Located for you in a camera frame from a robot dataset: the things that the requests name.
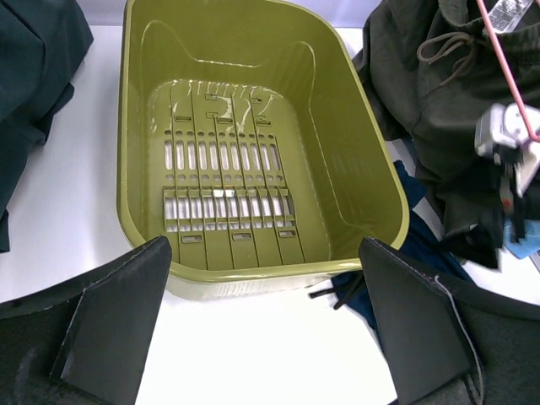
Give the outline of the olive green plastic basket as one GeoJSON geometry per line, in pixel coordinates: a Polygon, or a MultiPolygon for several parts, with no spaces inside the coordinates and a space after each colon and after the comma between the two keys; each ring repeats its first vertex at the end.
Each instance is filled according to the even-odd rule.
{"type": "Polygon", "coordinates": [[[284,1],[130,1],[117,212],[163,235],[168,290],[209,300],[360,269],[400,247],[408,202],[336,30],[284,1]]]}

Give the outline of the thin pink wire hanger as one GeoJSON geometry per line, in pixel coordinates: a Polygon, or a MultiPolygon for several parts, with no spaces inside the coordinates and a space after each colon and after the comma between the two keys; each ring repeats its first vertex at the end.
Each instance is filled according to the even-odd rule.
{"type": "Polygon", "coordinates": [[[537,134],[537,131],[533,129],[532,124],[529,121],[529,118],[527,116],[526,107],[523,102],[523,99],[521,97],[520,90],[517,87],[516,81],[514,79],[514,76],[512,74],[512,71],[510,70],[510,66],[507,62],[507,59],[505,57],[504,51],[500,45],[500,41],[497,37],[497,34],[494,30],[494,27],[489,19],[489,12],[486,9],[484,3],[482,0],[476,1],[478,5],[478,10],[481,14],[484,26],[489,34],[489,39],[491,42],[492,47],[494,48],[494,53],[498,59],[499,65],[502,69],[502,72],[505,76],[506,83],[509,86],[510,93],[512,94],[512,97],[518,107],[518,110],[521,114],[521,119],[523,120],[523,123],[526,127],[529,140],[531,142],[539,142],[539,135],[537,134]]]}

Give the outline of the navy blue shorts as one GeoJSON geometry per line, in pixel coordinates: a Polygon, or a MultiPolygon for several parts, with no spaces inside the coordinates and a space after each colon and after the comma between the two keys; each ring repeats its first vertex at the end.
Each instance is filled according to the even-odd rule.
{"type": "MultiPolygon", "coordinates": [[[[401,160],[395,161],[394,166],[405,191],[410,213],[408,233],[400,252],[443,273],[472,283],[473,279],[462,265],[450,253],[440,248],[439,241],[429,226],[413,211],[424,198],[425,187],[408,174],[401,160]]],[[[309,297],[314,299],[327,294],[337,296],[337,303],[333,306],[334,310],[346,305],[362,316],[374,332],[379,332],[364,274],[361,271],[338,274],[332,278],[331,288],[312,292],[309,297]]]]}

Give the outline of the dark teal shorts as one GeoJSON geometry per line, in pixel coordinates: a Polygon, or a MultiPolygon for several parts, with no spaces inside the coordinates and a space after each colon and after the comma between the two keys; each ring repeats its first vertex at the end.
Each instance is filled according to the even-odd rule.
{"type": "Polygon", "coordinates": [[[1,251],[10,249],[8,202],[31,149],[46,143],[54,116],[94,38],[75,1],[1,3],[1,251]]]}

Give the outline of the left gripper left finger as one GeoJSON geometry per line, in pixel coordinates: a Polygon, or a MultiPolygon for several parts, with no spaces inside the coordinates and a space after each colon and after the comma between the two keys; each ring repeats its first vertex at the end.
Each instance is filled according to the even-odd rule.
{"type": "Polygon", "coordinates": [[[1,304],[3,404],[133,404],[172,258],[156,237],[1,304]]]}

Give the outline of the light blue shorts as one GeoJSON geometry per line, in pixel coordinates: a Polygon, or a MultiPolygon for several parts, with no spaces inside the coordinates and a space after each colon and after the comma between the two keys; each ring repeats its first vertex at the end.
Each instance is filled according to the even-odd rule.
{"type": "Polygon", "coordinates": [[[526,236],[518,242],[513,242],[512,223],[505,222],[503,244],[515,257],[523,259],[533,253],[539,252],[540,248],[540,222],[538,220],[525,221],[526,236]]]}

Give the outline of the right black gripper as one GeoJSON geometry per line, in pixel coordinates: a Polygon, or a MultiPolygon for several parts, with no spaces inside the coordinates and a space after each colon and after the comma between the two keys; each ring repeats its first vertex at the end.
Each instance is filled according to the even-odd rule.
{"type": "Polygon", "coordinates": [[[512,223],[513,242],[518,242],[526,236],[525,221],[539,221],[539,169],[523,197],[516,192],[516,169],[508,161],[499,161],[496,154],[494,163],[501,167],[500,200],[505,218],[512,223]]]}

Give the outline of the olive green drawstring shorts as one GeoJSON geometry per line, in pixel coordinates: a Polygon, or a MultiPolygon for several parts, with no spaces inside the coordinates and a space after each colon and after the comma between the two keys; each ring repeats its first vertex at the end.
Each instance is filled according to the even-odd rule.
{"type": "MultiPolygon", "coordinates": [[[[539,4],[483,1],[539,135],[539,4]]],[[[501,167],[474,148],[478,119],[515,103],[476,1],[383,1],[354,63],[383,136],[408,136],[416,176],[441,212],[440,246],[497,268],[504,246],[501,167]]]]}

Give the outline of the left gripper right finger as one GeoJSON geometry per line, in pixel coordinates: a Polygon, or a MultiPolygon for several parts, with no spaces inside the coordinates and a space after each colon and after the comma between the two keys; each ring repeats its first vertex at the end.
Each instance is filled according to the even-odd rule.
{"type": "Polygon", "coordinates": [[[373,238],[359,247],[399,404],[537,404],[539,308],[440,273],[373,238]]]}

